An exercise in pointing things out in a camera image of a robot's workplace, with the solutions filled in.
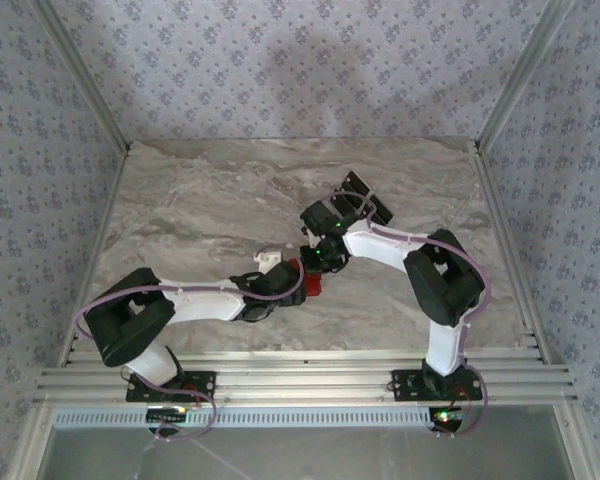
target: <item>vent grille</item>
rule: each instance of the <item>vent grille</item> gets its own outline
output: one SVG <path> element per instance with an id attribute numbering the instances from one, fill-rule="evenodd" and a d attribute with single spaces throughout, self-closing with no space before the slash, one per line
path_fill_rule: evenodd
<path id="1" fill-rule="evenodd" d="M 146 409 L 58 409 L 56 428 L 147 427 Z M 203 427 L 211 412 L 187 413 L 183 426 Z M 426 407 L 223 408 L 215 428 L 413 427 L 431 425 Z"/>

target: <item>cable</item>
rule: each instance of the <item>cable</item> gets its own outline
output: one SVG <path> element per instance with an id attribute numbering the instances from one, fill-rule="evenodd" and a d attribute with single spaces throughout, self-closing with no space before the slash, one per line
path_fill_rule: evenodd
<path id="1" fill-rule="evenodd" d="M 458 400 L 458 394 L 462 393 L 465 398 L 467 399 L 467 401 L 469 402 L 469 405 L 467 405 L 467 413 L 469 413 L 471 411 L 471 397 L 469 396 L 469 392 L 467 392 L 467 390 L 464 387 L 458 387 L 458 390 L 456 392 L 456 400 Z"/>
<path id="2" fill-rule="evenodd" d="M 145 293 L 145 292 L 185 292 L 185 293 L 218 292 L 218 293 L 220 293 L 220 292 L 227 292 L 227 293 L 233 293 L 236 295 L 242 295 L 243 297 L 254 298 L 256 300 L 268 300 L 268 301 L 281 300 L 285 297 L 288 297 L 293 292 L 295 292 L 298 288 L 300 288 L 300 286 L 302 285 L 302 282 L 304 281 L 304 266 L 302 265 L 302 260 L 297 259 L 297 261 L 298 261 L 298 273 L 299 273 L 298 281 L 289 290 L 287 290 L 284 293 L 279 293 L 277 295 L 259 295 L 257 293 L 251 293 L 251 292 L 247 292 L 247 291 L 240 290 L 237 288 L 225 288 L 225 287 L 219 287 L 219 286 L 213 286 L 213 285 L 208 285 L 208 286 L 189 285 L 189 286 L 183 286 L 183 287 L 176 287 L 174 285 L 143 285 L 140 287 L 125 288 L 124 290 L 119 290 L 117 292 L 113 292 L 108 295 L 104 295 L 104 296 L 94 300 L 93 302 L 85 305 L 80 310 L 78 310 L 73 315 L 71 322 L 76 327 L 76 330 L 78 330 L 83 336 L 93 340 L 93 336 L 91 336 L 91 334 L 89 334 L 89 332 L 87 332 L 80 325 L 80 318 L 84 317 L 84 315 L 87 312 L 89 312 L 90 310 L 92 310 L 95 307 L 98 307 L 104 303 L 110 302 L 111 300 L 116 300 L 118 298 L 126 297 L 127 295 L 132 295 L 134 293 Z"/>
<path id="3" fill-rule="evenodd" d="M 124 367 L 120 369 L 120 378 L 123 379 L 125 382 L 129 383 L 131 381 L 131 375 L 129 375 L 129 378 L 127 378 L 123 375 L 123 373 Z"/>
<path id="4" fill-rule="evenodd" d="M 469 265 L 471 265 L 475 269 L 476 272 L 478 272 L 478 275 L 480 275 L 480 278 L 482 279 L 482 283 L 484 284 L 485 295 L 484 295 L 484 299 L 482 300 L 480 305 L 478 305 L 475 309 L 473 309 L 471 312 L 469 312 L 467 314 L 467 316 L 464 318 L 464 324 L 462 326 L 462 331 L 460 332 L 460 340 L 459 340 L 459 351 L 462 352 L 462 354 L 464 355 L 464 346 L 466 343 L 467 331 L 471 325 L 470 320 L 473 317 L 475 317 L 476 315 L 482 313 L 484 311 L 484 309 L 487 308 L 487 305 L 491 302 L 491 280 L 489 279 L 489 275 L 487 275 L 487 272 L 482 268 L 482 266 L 480 266 L 480 264 L 478 262 L 476 262 L 466 252 L 463 252 L 462 250 L 454 247 L 453 245 L 449 245 L 448 243 L 441 242 L 439 240 L 435 240 L 435 239 L 432 239 L 429 237 L 418 237 L 418 236 L 414 236 L 414 235 L 404 235 L 404 234 L 386 232 L 386 231 L 383 231 L 383 230 L 380 230 L 380 229 L 374 227 L 374 224 L 371 222 L 371 217 L 373 217 L 373 215 L 375 215 L 375 213 L 377 211 L 377 207 L 371 201 L 371 199 L 365 197 L 364 195 L 361 195 L 359 193 L 354 193 L 354 192 L 339 191 L 339 192 L 333 192 L 333 193 L 329 194 L 328 196 L 324 197 L 322 199 L 322 201 L 329 200 L 332 197 L 338 196 L 338 195 L 349 195 L 349 196 L 353 196 L 353 197 L 358 197 L 358 198 L 361 198 L 367 204 L 372 205 L 372 209 L 369 212 L 369 214 L 367 215 L 366 219 L 367 219 L 367 224 L 369 225 L 369 229 L 373 233 L 376 233 L 376 234 L 380 235 L 381 237 L 389 238 L 391 240 L 407 241 L 407 242 L 423 243 L 423 244 L 428 243 L 429 245 L 433 245 L 438 248 L 443 248 L 451 253 L 456 254 L 463 260 L 465 260 Z M 466 435 L 468 433 L 473 432 L 482 423 L 482 420 L 484 419 L 487 408 L 489 406 L 487 384 L 485 383 L 484 378 L 482 377 L 482 374 L 475 367 L 467 364 L 466 359 L 465 359 L 464 363 L 465 363 L 465 368 L 467 368 L 468 370 L 471 370 L 478 378 L 478 381 L 480 382 L 480 388 L 482 390 L 482 397 L 484 399 L 484 403 L 482 406 L 482 410 L 480 411 L 480 414 L 478 415 L 478 418 L 476 419 L 476 421 L 469 428 L 463 430 L 460 433 L 454 434 L 454 433 L 449 432 L 447 435 L 449 435 L 450 437 L 454 437 L 454 436 L 458 436 L 458 435 Z"/>
<path id="5" fill-rule="evenodd" d="M 476 428 L 478 428 L 480 426 L 480 424 L 482 423 L 482 421 L 484 420 L 484 416 L 487 414 L 487 409 L 489 408 L 489 392 L 487 391 L 487 383 L 484 381 L 482 374 L 480 373 L 480 371 L 478 369 L 476 369 L 472 365 L 465 364 L 465 368 L 467 370 L 471 370 L 474 373 L 474 375 L 478 378 L 478 381 L 480 382 L 480 390 L 482 391 L 482 410 L 480 410 L 480 413 L 478 414 L 478 418 L 476 418 L 475 422 L 473 422 L 469 426 L 469 428 L 466 428 L 458 433 L 449 434 L 449 436 L 452 438 L 454 436 L 468 435 L 469 433 L 473 432 Z"/>
<path id="6" fill-rule="evenodd" d="M 195 390 L 184 390 L 184 389 L 180 389 L 180 388 L 160 387 L 154 383 L 151 383 L 149 380 L 147 380 L 142 375 L 139 375 L 137 373 L 136 373 L 136 377 L 138 377 L 138 380 L 140 380 L 142 383 L 144 383 L 144 385 L 147 388 L 155 390 L 156 392 L 169 393 L 172 395 L 190 395 L 192 397 L 201 398 L 201 399 L 209 402 L 211 404 L 211 408 L 213 409 L 213 411 L 211 412 L 211 418 L 209 419 L 209 421 L 207 422 L 207 424 L 204 426 L 204 428 L 202 430 L 199 430 L 194 433 L 189 433 L 187 435 L 182 435 L 180 437 L 163 437 L 162 435 L 160 435 L 160 430 L 162 430 L 163 428 L 173 428 L 173 429 L 177 430 L 178 432 L 182 430 L 182 428 L 179 427 L 178 425 L 175 425 L 171 422 L 164 422 L 158 428 L 156 428 L 156 433 L 155 433 L 156 440 L 163 440 L 167 443 L 168 442 L 176 442 L 176 441 L 180 441 L 180 440 L 191 440 L 193 438 L 199 437 L 200 435 L 204 435 L 209 430 L 211 430 L 211 427 L 213 426 L 213 424 L 216 421 L 216 418 L 218 417 L 218 406 L 216 405 L 216 402 L 212 397 L 210 397 L 206 393 L 198 392 Z"/>

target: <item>white connector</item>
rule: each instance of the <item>white connector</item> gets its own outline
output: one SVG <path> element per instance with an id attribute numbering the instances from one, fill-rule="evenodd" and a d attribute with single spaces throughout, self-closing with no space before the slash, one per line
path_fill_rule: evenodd
<path id="1" fill-rule="evenodd" d="M 253 259 L 258 264 L 258 271 L 260 273 L 267 273 L 282 262 L 282 252 L 261 252 L 254 255 Z"/>

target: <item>black mounting plate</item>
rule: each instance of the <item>black mounting plate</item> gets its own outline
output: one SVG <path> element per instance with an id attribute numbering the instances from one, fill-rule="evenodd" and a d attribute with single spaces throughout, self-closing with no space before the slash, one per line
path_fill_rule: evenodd
<path id="1" fill-rule="evenodd" d="M 396 402 L 431 402 L 437 400 L 453 402 L 458 396 L 458 388 L 463 388 L 469 400 L 482 400 L 480 381 L 469 369 L 458 369 L 453 374 L 453 383 L 444 393 L 438 393 L 425 385 L 424 374 L 420 370 L 393 370 L 387 389 L 393 392 Z M 467 400 L 461 395 L 458 401 Z"/>
<path id="2" fill-rule="evenodd" d="M 343 180 L 340 187 L 336 189 L 336 191 L 354 192 L 362 196 L 369 197 L 377 209 L 376 214 L 371 218 L 371 220 L 378 225 L 386 226 L 393 218 L 393 212 L 391 212 L 391 210 L 389 210 L 389 208 L 382 203 L 376 195 L 369 195 L 371 193 L 371 188 L 353 170 L 347 173 L 347 176 Z M 329 201 L 342 217 L 346 217 L 350 213 L 355 212 L 356 209 L 362 205 L 362 199 L 349 195 L 332 197 Z M 362 210 L 362 214 L 366 216 L 370 211 L 371 206 L 367 205 Z"/>
<path id="3" fill-rule="evenodd" d="M 196 371 L 183 372 L 178 378 L 177 383 L 174 381 L 164 385 L 165 388 L 175 388 L 179 390 L 192 390 L 201 393 L 206 393 L 213 398 L 216 389 L 216 372 Z M 206 400 L 186 394 L 170 394 L 162 393 L 146 387 L 135 374 L 129 378 L 127 388 L 127 402 L 129 403 L 153 403 L 153 402 L 171 402 L 171 403 L 198 403 L 206 402 Z"/>

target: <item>patterned wallpaper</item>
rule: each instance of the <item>patterned wallpaper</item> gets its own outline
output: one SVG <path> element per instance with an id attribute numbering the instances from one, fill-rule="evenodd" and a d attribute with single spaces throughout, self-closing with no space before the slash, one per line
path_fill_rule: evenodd
<path id="1" fill-rule="evenodd" d="M 127 139 L 476 137 L 545 0 L 58 0 Z"/>
<path id="2" fill-rule="evenodd" d="M 0 477 L 54 364 L 117 158 L 25 0 L 0 0 Z"/>
<path id="3" fill-rule="evenodd" d="M 600 451 L 600 0 L 578 0 L 490 157 Z"/>

